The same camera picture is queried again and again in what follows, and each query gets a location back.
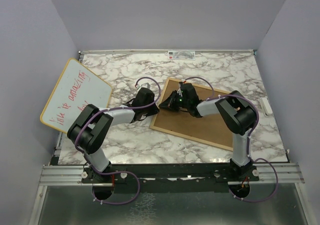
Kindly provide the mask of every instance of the corkboard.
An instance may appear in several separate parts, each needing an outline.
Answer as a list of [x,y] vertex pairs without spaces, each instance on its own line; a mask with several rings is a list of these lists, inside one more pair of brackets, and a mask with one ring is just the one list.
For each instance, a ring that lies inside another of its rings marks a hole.
[[[166,100],[173,90],[178,90],[181,80],[169,77],[164,85],[160,103]],[[212,95],[211,88],[192,83],[201,100]],[[229,94],[228,91],[214,89],[215,96]],[[233,138],[220,114],[201,118],[191,116],[188,112],[173,112],[160,109],[152,119],[150,128],[167,134],[233,151]]]

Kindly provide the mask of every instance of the purple cable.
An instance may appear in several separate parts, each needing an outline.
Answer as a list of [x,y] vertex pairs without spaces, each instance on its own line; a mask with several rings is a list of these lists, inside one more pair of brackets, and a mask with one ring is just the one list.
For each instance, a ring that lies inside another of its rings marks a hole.
[[[155,84],[158,86],[159,95],[158,95],[158,97],[156,98],[156,100],[154,100],[152,103],[150,103],[150,104],[148,104],[148,105],[145,105],[145,106],[136,106],[136,107],[113,107],[113,108],[106,108],[106,109],[102,109],[102,110],[98,111],[95,115],[93,115],[93,116],[88,120],[88,122],[87,122],[87,123],[83,126],[83,128],[80,130],[78,136],[76,137],[76,139],[75,139],[75,141],[74,141],[74,147],[75,147],[75,149],[77,149],[77,150],[78,150],[79,152],[81,152],[82,154],[85,153],[82,149],[78,148],[79,139],[80,139],[82,133],[84,132],[84,130],[88,127],[88,125],[89,125],[99,114],[102,114],[102,113],[108,112],[108,111],[120,110],[120,109],[127,109],[127,110],[145,109],[145,108],[147,108],[147,107],[152,106],[153,104],[155,104],[155,103],[159,100],[159,98],[160,98],[160,96],[161,96],[161,88],[160,88],[159,83],[158,83],[156,80],[154,80],[153,78],[151,78],[151,77],[144,76],[144,77],[139,78],[139,79],[136,81],[136,83],[135,83],[136,86],[137,86],[138,82],[139,82],[141,79],[150,79],[150,80],[154,81]],[[84,159],[89,163],[89,160],[87,159],[87,157],[86,157],[85,154],[84,154]],[[138,197],[139,192],[140,192],[140,182],[139,182],[138,177],[137,177],[134,173],[132,173],[132,172],[130,172],[130,171],[100,172],[100,171],[98,171],[92,164],[90,164],[90,167],[91,167],[96,173],[98,173],[98,174],[100,174],[100,175],[104,175],[104,176],[109,176],[109,175],[114,175],[114,174],[121,174],[121,173],[130,174],[130,175],[134,176],[134,178],[136,179],[136,181],[137,181],[137,183],[138,183],[138,189],[137,189],[136,194],[134,195],[133,198],[131,198],[131,199],[128,200],[128,201],[122,201],[122,202],[101,201],[101,200],[98,200],[98,199],[95,197],[94,192],[92,192],[92,195],[94,196],[94,198],[95,198],[96,201],[102,202],[102,203],[104,203],[104,204],[109,204],[109,205],[124,205],[124,204],[131,203],[133,200],[135,200],[135,199]]]
[[191,76],[191,77],[186,78],[185,80],[187,81],[187,80],[189,80],[189,79],[200,79],[200,80],[202,80],[202,81],[205,81],[205,82],[209,85],[209,87],[211,88],[211,90],[212,90],[212,95],[211,95],[210,97],[208,97],[208,99],[211,99],[211,98],[214,97],[214,95],[215,95],[215,90],[214,90],[214,87],[210,84],[210,82],[208,82],[207,80],[205,80],[204,78],[199,77],[199,76]]
[[249,103],[253,107],[253,109],[255,111],[256,120],[255,120],[255,123],[254,123],[252,129],[249,131],[248,137],[246,139],[246,154],[249,155],[249,153],[250,153],[250,136],[251,136],[252,132],[255,130],[255,128],[257,127],[258,123],[259,123],[259,111],[256,108],[256,106],[250,100],[246,99],[243,96],[238,96],[238,95],[234,95],[234,94],[226,94],[226,95],[221,95],[220,97],[209,98],[207,101],[211,101],[211,100],[215,100],[215,99],[222,99],[222,98],[226,98],[226,97],[242,99],[242,100],[246,101],[247,103]]
[[276,194],[276,192],[278,191],[278,188],[279,188],[279,178],[278,178],[278,174],[277,174],[277,171],[276,171],[275,167],[271,164],[271,162],[265,160],[264,158],[257,158],[257,159],[254,161],[254,163],[256,163],[256,162],[259,161],[259,160],[265,161],[267,164],[270,165],[270,167],[271,167],[272,170],[274,171],[274,175],[275,175],[275,188],[274,188],[273,192],[272,192],[269,196],[267,196],[267,197],[265,197],[265,198],[263,198],[263,199],[259,199],[259,200],[248,200],[248,199],[244,199],[244,198],[240,198],[240,197],[236,196],[236,195],[229,189],[229,192],[233,195],[233,197],[234,197],[235,199],[238,199],[238,200],[240,200],[240,201],[247,202],[247,203],[261,203],[261,202],[264,202],[264,201],[272,198],[272,197]]

